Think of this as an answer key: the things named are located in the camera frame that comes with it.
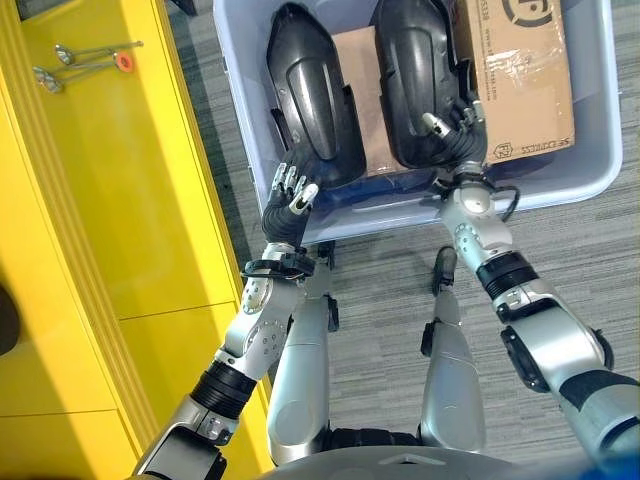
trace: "black plastic part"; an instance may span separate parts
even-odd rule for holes
[[[515,322],[516,320],[520,320],[521,318],[526,318],[535,313],[542,312],[543,310],[547,310],[549,308],[554,308],[557,306],[558,304],[552,298],[542,298],[536,302],[530,303],[529,305],[525,305],[524,307],[520,307],[516,310],[511,310],[506,303],[502,303],[500,304],[500,306],[498,306],[498,310],[496,310],[496,313],[502,323],[511,323]]]
[[[491,300],[510,288],[539,278],[519,252],[509,252],[491,259],[478,267],[476,275]]]
[[[318,244],[318,257],[326,258],[329,263],[329,270],[333,270],[336,266],[335,259],[335,250],[336,250],[336,241],[331,240],[330,242],[322,242]]]
[[[327,295],[327,302],[329,303],[329,326],[330,332],[337,332],[340,328],[340,314],[338,313],[338,301]]]
[[[337,428],[328,432],[324,450],[337,450],[351,447],[374,447],[381,445],[419,446],[420,442],[409,433],[389,432],[375,428],[352,430]]]
[[[424,326],[424,331],[422,332],[422,342],[420,343],[420,352],[425,357],[431,357],[431,351],[433,349],[433,334],[436,330],[436,323],[439,322],[439,319],[435,319],[433,322],[428,322]]]
[[[593,336],[596,337],[596,340],[598,341],[598,343],[602,347],[602,353],[604,353],[604,366],[605,366],[605,368],[607,370],[613,370],[613,366],[615,364],[615,356],[613,354],[613,348],[611,348],[611,345],[609,344],[609,341],[602,334],[602,330],[600,330],[600,329],[594,330],[592,328],[591,331],[593,332]]]
[[[255,386],[255,380],[216,360],[200,377],[191,398],[208,410],[236,420]]]
[[[316,263],[303,253],[286,253],[280,260],[252,260],[244,266],[244,277],[291,278],[313,275]],[[269,270],[269,273],[256,273]]]
[[[189,15],[190,17],[195,17],[198,15],[198,10],[196,10],[196,5],[194,0],[171,0],[175,3],[180,10]]]
[[[162,480],[220,480],[226,468],[227,461],[211,440],[185,427],[176,427],[143,473]]]
[[[422,121],[426,112],[448,119],[453,99],[468,91],[469,64],[457,66],[447,9],[440,0],[380,0],[371,23],[396,158],[408,168],[447,163],[444,142]]]
[[[625,377],[608,370],[589,370],[566,380],[560,387],[560,395],[578,410],[582,410],[584,402],[591,395],[612,385],[635,385],[640,387],[640,384],[631,377]]]
[[[0,286],[0,355],[11,351],[20,336],[20,315],[9,293]]]
[[[441,285],[453,285],[457,262],[458,255],[453,247],[445,246],[438,251],[433,266],[433,281],[431,282],[431,292],[434,297],[440,293]]]
[[[302,6],[275,14],[267,67],[280,110],[280,135],[299,149],[295,166],[323,189],[351,183],[366,170],[353,93],[344,85],[329,33]]]
[[[534,392],[547,393],[549,385],[545,381],[538,365],[527,350],[526,345],[520,340],[518,334],[511,327],[505,328],[500,333],[502,343],[507,348],[507,353],[516,369],[518,376],[525,386]]]
[[[613,427],[602,439],[602,442],[600,443],[600,450],[605,451],[611,448],[620,435],[637,425],[640,425],[640,418],[631,417]]]

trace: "robotic hand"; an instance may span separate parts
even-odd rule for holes
[[[313,275],[314,262],[300,242],[318,191],[318,185],[298,177],[295,166],[279,165],[262,222],[268,244],[262,258],[245,267],[241,311],[135,475],[164,480],[222,477],[226,461],[218,447],[229,442],[256,382],[280,357],[289,318],[304,297],[304,279]]]

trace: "black cable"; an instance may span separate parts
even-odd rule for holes
[[[518,203],[520,202],[520,189],[515,185],[495,187],[493,189],[493,193],[500,193],[500,192],[513,192],[513,200],[511,200],[509,207],[505,210],[505,212],[502,214],[502,217],[501,217],[502,221],[506,223],[507,220],[511,218],[511,215],[513,215],[513,212],[515,212],[516,208],[518,207]]]

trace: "printed logo on box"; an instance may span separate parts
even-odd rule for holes
[[[520,27],[539,27],[552,18],[549,0],[502,0],[502,6],[509,21]]]
[[[511,154],[513,154],[513,147],[511,146],[511,142],[496,145],[493,154],[496,156],[496,158],[509,158]]]

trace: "black curved panel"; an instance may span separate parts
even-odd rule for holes
[[[274,117],[296,166],[322,188],[337,188],[362,176],[366,161],[353,99],[344,85],[331,36],[302,6],[275,14],[267,66],[280,112]]]
[[[422,122],[426,112],[450,122],[451,99],[466,95],[461,90],[468,85],[468,63],[456,66],[446,9],[439,0],[380,0],[372,24],[396,158],[409,168],[446,163],[442,140]]]

